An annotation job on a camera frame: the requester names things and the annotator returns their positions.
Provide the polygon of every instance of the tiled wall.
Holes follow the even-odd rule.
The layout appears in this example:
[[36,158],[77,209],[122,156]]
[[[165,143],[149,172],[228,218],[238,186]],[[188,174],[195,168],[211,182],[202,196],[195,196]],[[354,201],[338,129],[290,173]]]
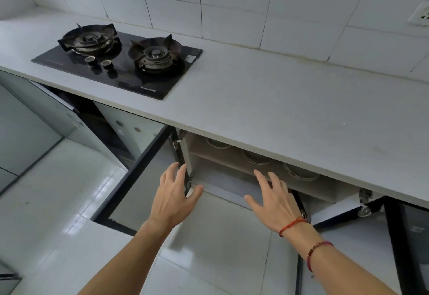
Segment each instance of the tiled wall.
[[429,81],[423,0],[34,0],[37,5]]

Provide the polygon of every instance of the electrical outlet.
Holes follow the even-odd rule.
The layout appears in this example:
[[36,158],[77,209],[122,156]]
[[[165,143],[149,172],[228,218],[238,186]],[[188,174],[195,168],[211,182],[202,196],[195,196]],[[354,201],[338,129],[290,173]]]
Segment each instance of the electrical outlet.
[[409,25],[417,27],[429,26],[429,1],[422,2],[408,19]]

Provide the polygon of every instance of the black glass cooktop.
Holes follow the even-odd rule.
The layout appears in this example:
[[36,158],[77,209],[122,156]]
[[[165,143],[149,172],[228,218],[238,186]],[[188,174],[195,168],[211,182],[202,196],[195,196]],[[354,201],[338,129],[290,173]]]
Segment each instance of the black glass cooktop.
[[162,100],[202,53],[201,49],[182,45],[179,54],[180,62],[176,70],[157,74],[145,73],[136,68],[133,60],[128,56],[128,50],[132,46],[131,41],[139,42],[146,38],[122,32],[117,32],[117,35],[112,50],[103,56],[95,57],[99,63],[103,60],[111,60],[114,70],[110,72],[104,70],[102,66],[91,68],[85,61],[86,56],[72,50],[64,51],[60,45],[31,61]]

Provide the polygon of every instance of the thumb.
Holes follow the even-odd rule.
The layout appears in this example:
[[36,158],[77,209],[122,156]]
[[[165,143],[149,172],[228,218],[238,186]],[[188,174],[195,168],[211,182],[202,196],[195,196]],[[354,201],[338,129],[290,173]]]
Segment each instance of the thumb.
[[203,191],[203,189],[204,189],[204,186],[203,186],[202,184],[197,185],[197,186],[194,188],[194,190],[193,190],[193,192],[192,192],[192,195],[190,195],[190,196],[186,199],[186,201],[188,201],[188,202],[192,203],[192,205],[193,205],[193,206],[195,206],[195,205],[196,205],[196,203],[197,203],[197,201],[198,201],[198,199],[200,199],[200,197],[201,197],[201,195],[202,195],[202,191]]
[[256,202],[255,199],[251,195],[245,195],[244,200],[248,203],[250,208],[256,213],[258,212],[262,207]]

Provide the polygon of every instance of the hand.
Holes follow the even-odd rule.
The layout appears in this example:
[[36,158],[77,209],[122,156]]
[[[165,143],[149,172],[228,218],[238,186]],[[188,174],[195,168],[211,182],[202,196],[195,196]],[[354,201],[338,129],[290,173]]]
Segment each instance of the hand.
[[263,206],[260,206],[251,195],[244,199],[254,211],[256,217],[266,227],[278,233],[283,227],[301,216],[297,202],[287,191],[286,182],[279,180],[277,175],[268,172],[272,189],[265,176],[258,170],[253,171],[262,190]]
[[166,230],[171,230],[189,216],[203,190],[202,185],[196,186],[192,195],[186,198],[184,193],[186,164],[180,167],[174,179],[174,172],[178,166],[178,162],[171,164],[161,175],[160,186],[148,219]]

